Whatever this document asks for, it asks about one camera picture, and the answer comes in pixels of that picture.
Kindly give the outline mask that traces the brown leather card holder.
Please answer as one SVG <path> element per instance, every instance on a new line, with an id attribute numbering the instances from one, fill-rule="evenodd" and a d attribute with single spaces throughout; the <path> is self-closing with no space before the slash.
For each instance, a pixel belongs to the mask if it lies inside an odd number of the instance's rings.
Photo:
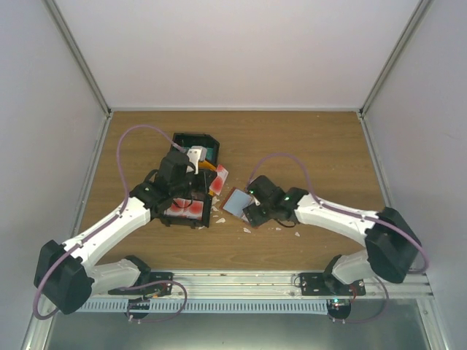
<path id="1" fill-rule="evenodd" d="M 227 194 L 225 197 L 225 200 L 223 201 L 220 208 L 226 213 L 242 220 L 246 225 L 250 226 L 250 222 L 243 210 L 251 204 L 257 206 L 259 202 L 257 202 L 256 199 L 250 194 L 237 187 L 233 187 L 229 194 Z"/>

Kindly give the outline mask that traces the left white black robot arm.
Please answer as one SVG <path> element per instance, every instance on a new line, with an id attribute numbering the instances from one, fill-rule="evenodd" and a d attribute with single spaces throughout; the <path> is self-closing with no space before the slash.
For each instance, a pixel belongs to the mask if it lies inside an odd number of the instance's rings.
<path id="1" fill-rule="evenodd" d="M 34 277 L 34 316 L 43 319 L 38 309 L 41 296 L 63 314 L 71 314 L 97 294 L 153 293 L 151 269 L 138 257 L 129 255 L 105 265 L 100 259 L 135 230 L 161 218 L 176 199 L 207 198 L 215 177 L 214 171 L 201 169 L 170 183 L 154 169 L 94 226 L 62 244 L 48 241 L 40 250 Z"/>

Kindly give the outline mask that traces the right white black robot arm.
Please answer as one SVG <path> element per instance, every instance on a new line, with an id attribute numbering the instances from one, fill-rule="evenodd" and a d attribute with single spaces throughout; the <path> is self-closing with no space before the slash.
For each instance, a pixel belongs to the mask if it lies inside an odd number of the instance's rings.
<path id="1" fill-rule="evenodd" d="M 329 203 L 297 187 L 284 191 L 276 186 L 268 190 L 249 186 L 247 191 L 255 202 L 243 212 L 254 228 L 269 220 L 312 225 L 362 246 L 359 252 L 336 255 L 326 266 L 323 286 L 331 295 L 340 295 L 354 282 L 371 277 L 402 283 L 420 248 L 409 226 L 389 207 L 381 212 L 361 211 Z"/>

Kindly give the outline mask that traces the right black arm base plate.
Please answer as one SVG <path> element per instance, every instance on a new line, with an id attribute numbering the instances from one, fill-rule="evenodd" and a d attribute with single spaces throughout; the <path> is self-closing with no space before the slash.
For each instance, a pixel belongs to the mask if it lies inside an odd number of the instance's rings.
<path id="1" fill-rule="evenodd" d="M 292 278 L 292 284 L 300 289 L 303 296 L 353 297 L 366 294 L 363 280 L 342 284 L 334 277 L 328 279 L 324 273 L 299 273 Z"/>

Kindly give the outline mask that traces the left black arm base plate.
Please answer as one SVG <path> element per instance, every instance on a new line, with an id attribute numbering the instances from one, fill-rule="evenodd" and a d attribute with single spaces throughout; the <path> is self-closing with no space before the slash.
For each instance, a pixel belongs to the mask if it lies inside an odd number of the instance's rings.
<path id="1" fill-rule="evenodd" d="M 172 272 L 151 272 L 146 279 L 137 281 L 135 289 L 111 289 L 107 292 L 108 295 L 140 295 L 140 296 L 166 296 L 171 294 L 172 280 L 174 274 Z"/>

